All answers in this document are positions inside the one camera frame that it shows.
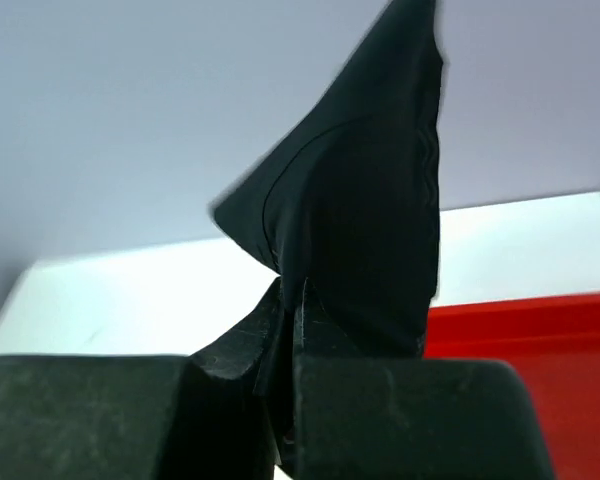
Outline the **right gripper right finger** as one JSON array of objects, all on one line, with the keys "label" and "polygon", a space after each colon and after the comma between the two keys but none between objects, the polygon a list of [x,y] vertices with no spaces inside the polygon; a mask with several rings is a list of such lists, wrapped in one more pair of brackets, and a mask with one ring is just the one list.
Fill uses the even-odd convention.
[{"label": "right gripper right finger", "polygon": [[419,282],[284,282],[296,479],[551,479],[530,395],[498,361],[422,356]]}]

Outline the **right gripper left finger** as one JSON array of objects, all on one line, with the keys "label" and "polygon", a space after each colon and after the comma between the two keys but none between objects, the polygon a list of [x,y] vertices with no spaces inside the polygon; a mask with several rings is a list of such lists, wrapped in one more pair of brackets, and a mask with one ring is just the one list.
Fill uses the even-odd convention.
[{"label": "right gripper left finger", "polygon": [[0,479],[270,479],[280,285],[193,355],[0,355]]}]

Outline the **black garment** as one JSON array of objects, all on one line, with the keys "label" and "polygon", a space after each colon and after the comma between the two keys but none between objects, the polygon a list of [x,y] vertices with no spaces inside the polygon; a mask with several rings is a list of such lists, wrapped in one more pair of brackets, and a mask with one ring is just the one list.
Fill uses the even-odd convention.
[{"label": "black garment", "polygon": [[212,206],[216,225],[306,286],[360,350],[423,353],[439,268],[444,62],[433,1],[392,1],[314,108]]}]

